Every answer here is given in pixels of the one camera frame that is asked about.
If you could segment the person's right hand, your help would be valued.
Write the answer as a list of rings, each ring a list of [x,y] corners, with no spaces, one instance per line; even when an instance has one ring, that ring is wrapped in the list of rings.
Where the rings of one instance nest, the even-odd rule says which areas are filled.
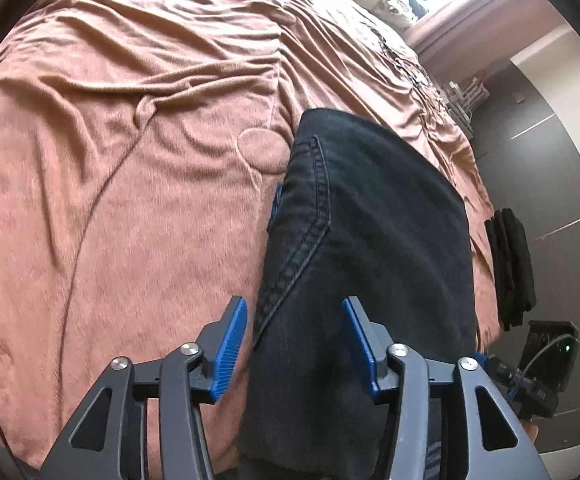
[[[539,427],[536,422],[533,422],[532,419],[522,419],[521,424],[528,435],[529,440],[531,440],[532,443],[535,443],[539,434]]]

